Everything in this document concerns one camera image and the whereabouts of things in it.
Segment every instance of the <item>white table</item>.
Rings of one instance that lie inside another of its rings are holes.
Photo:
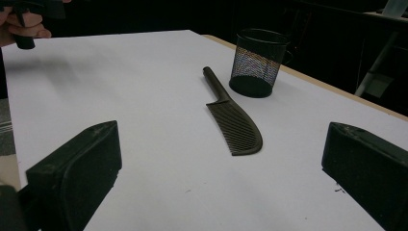
[[[123,169],[86,230],[382,230],[321,170],[326,132],[347,123],[408,149],[406,120],[284,71],[272,96],[239,95],[234,50],[191,31],[36,44],[3,49],[22,186],[73,136],[118,122]],[[260,153],[231,156],[206,65],[260,128]]]

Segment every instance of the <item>dark background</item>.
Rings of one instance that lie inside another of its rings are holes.
[[[390,104],[407,101],[402,99],[407,90],[401,86],[408,79],[408,23],[362,14],[384,8],[387,0],[303,2],[72,0],[65,4],[66,19],[45,17],[43,24],[54,38],[188,29],[232,43],[240,29],[269,29],[291,39],[288,50],[293,59],[288,67],[350,93],[356,91],[391,33],[399,31],[380,68],[395,79],[398,88],[390,85],[388,102],[363,97],[393,110]],[[0,92],[0,97],[7,97],[5,90]]]

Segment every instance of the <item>comb teeth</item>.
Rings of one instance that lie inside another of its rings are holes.
[[[258,129],[245,119],[243,111],[237,110],[239,106],[236,103],[231,103],[213,103],[207,104],[207,107],[216,119],[232,155],[248,155],[259,151],[262,139],[258,137]]]

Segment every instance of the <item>finger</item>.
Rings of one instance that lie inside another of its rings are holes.
[[[34,27],[18,27],[14,25],[9,26],[9,32],[23,37],[35,37],[35,38],[51,38],[51,32],[44,28],[42,24]]]
[[[33,27],[42,22],[42,16],[35,13],[24,13],[23,19],[26,27]],[[21,26],[15,13],[10,14],[9,17],[7,17],[7,22],[14,26]]]
[[[7,16],[9,13],[13,10],[11,7],[5,7],[2,12],[0,12],[0,25],[3,25],[3,23],[6,21]]]

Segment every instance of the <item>black object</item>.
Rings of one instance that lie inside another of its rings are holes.
[[[28,185],[18,192],[20,222],[30,231],[84,230],[121,167],[116,121],[84,130],[26,171]],[[18,223],[18,216],[10,217],[8,224]]]
[[[272,31],[239,31],[230,88],[248,97],[270,96],[288,44],[285,36]]]
[[[321,162],[385,230],[408,230],[408,152],[361,128],[331,122]]]
[[[257,153],[262,148],[262,136],[249,115],[229,96],[209,67],[204,76],[218,101],[207,104],[227,141],[233,156]]]
[[[6,70],[3,63],[3,51],[0,48],[0,99],[8,98],[7,82],[6,82]]]
[[[359,21],[374,24],[375,26],[381,27],[383,29],[392,29],[397,32],[407,32],[407,23],[404,20],[399,20],[397,18],[382,17],[378,15],[372,15],[370,13],[360,13],[348,10],[343,10],[334,7],[327,7],[322,4],[317,4],[312,1],[304,0],[279,0],[283,1],[288,8],[307,10],[313,13],[330,13],[333,15],[340,15],[342,18],[353,18],[356,23]]]
[[[21,26],[25,27],[23,14],[26,12],[41,14],[52,18],[65,18],[62,0],[0,0],[0,12],[4,7],[13,7]],[[31,37],[14,35],[15,43],[20,49],[33,49],[34,40]]]
[[[18,197],[12,186],[0,186],[0,230],[26,231]]]
[[[379,104],[397,113],[408,116],[408,69],[391,82],[380,97]]]

